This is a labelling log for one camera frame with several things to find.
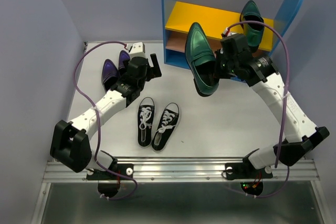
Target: dark purple loafer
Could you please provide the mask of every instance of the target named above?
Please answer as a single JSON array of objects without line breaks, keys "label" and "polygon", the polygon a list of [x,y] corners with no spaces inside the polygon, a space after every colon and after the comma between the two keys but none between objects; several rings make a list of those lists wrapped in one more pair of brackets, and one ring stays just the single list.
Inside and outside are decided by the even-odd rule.
[{"label": "dark purple loafer", "polygon": [[110,59],[106,59],[101,72],[101,84],[107,92],[113,84],[115,84],[120,77],[119,71]]},{"label": "dark purple loafer", "polygon": [[130,59],[131,59],[130,55],[126,51],[122,50],[120,52],[118,70],[119,70],[119,73],[120,73],[121,76],[126,72],[126,67],[124,65],[124,61],[128,61]]}]

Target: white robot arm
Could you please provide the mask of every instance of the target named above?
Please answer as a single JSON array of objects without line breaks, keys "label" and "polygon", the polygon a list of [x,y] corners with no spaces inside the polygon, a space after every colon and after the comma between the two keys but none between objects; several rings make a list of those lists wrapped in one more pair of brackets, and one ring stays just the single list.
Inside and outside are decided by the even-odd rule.
[{"label": "white robot arm", "polygon": [[[156,55],[151,55],[153,67],[150,67],[142,42],[133,44],[129,54],[131,60],[127,72],[111,86],[94,108],[89,108],[69,122],[61,120],[55,126],[50,154],[76,173],[83,169],[103,170],[95,162],[95,151],[89,143],[97,131],[96,111],[100,115],[100,126],[103,126],[139,97],[146,81],[161,76]],[[110,154],[100,151],[98,160],[104,167],[115,170],[117,160]]]},{"label": "white robot arm", "polygon": [[[267,55],[253,57],[243,34],[233,34],[221,40],[222,49],[216,51],[215,76],[220,79],[238,77],[244,80],[266,103],[279,124],[282,121],[284,83],[282,77]],[[292,166],[329,136],[326,127],[317,127],[301,110],[288,92],[284,135],[279,161]],[[228,163],[226,178],[271,178],[271,170],[265,167],[275,164],[278,145],[254,150],[241,163]]]}]

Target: shoe pair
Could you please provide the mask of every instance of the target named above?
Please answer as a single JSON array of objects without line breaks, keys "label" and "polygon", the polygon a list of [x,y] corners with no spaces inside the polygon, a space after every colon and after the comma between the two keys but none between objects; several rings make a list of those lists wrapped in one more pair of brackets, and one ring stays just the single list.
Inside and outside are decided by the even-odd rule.
[{"label": "shoe pair", "polygon": [[116,83],[120,76],[126,72],[124,62],[129,61],[130,59],[130,55],[126,51],[122,50],[119,54],[118,68],[112,60],[105,60],[101,73],[101,84],[103,85],[105,92],[107,92]]},{"label": "shoe pair", "polygon": [[[255,20],[264,22],[256,3],[248,1],[240,14],[239,21]],[[264,34],[264,26],[256,24],[242,25],[244,35],[251,52],[258,50]],[[185,44],[185,56],[197,93],[202,97],[212,95],[218,88],[219,79],[213,77],[216,58],[199,23],[193,23]]]},{"label": "shoe pair", "polygon": [[170,103],[163,110],[159,125],[152,140],[152,126],[155,114],[155,104],[152,98],[144,98],[138,110],[138,143],[141,147],[152,144],[155,151],[162,151],[178,124],[180,108],[176,103]]}]

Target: green shoe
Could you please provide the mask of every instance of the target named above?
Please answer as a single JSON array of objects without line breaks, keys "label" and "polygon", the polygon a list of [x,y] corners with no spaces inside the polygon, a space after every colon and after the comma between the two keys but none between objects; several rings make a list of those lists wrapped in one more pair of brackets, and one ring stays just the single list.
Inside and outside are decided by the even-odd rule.
[{"label": "green shoe", "polygon": [[[244,6],[242,13],[240,14],[239,21],[254,20],[264,22],[260,15],[259,9],[253,0],[250,0]],[[261,43],[261,39],[264,34],[264,26],[256,24],[244,24],[241,25],[244,30],[244,35],[247,38],[247,43],[251,49],[251,52],[256,52]]]},{"label": "green shoe", "polygon": [[213,77],[216,58],[199,23],[193,23],[185,44],[185,56],[197,93],[202,97],[212,95],[218,88],[218,79]]}]

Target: glass panel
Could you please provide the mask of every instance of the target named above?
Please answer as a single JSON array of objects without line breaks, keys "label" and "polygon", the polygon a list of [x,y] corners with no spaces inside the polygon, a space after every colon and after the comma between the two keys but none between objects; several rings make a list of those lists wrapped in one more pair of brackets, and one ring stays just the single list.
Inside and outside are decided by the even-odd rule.
[{"label": "glass panel", "polygon": [[[281,184],[265,183],[264,193]],[[238,183],[231,186],[239,189]],[[142,184],[122,201],[100,199],[97,184],[53,184],[43,219],[47,224],[323,223],[310,182],[289,182],[267,199],[247,198],[223,183]]]}]

